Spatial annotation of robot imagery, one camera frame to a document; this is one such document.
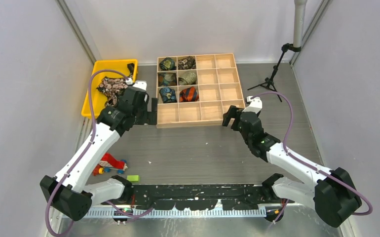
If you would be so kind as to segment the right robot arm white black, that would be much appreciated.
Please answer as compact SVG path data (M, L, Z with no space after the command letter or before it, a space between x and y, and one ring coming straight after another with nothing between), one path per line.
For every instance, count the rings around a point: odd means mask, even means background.
M288 199L311 208L331 227L339 227L362 205L350 174L343 168L330 169L314 163L288 149L278 138L264 131L259 113L261 100L250 98L247 108L231 105L223 114L223 126L231 124L250 152L265 162L276 165L298 182L281 174L263 181L263 198L268 202Z

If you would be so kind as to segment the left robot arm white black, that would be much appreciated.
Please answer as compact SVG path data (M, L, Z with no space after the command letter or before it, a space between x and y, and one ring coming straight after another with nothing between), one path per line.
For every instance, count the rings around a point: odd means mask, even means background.
M94 205L131 201L132 184L119 175L92 185L86 182L108 149L147 111L149 100L147 83L139 80L126 88L118 107L102 109L80 150L53 177L42 178L39 185L50 206L79 221Z

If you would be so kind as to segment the pink floral black tie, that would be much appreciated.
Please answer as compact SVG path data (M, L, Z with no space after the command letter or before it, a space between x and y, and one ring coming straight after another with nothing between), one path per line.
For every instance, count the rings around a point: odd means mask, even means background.
M124 78L104 77L97 86L97 90L106 96L105 106L116 107L127 87L128 84Z

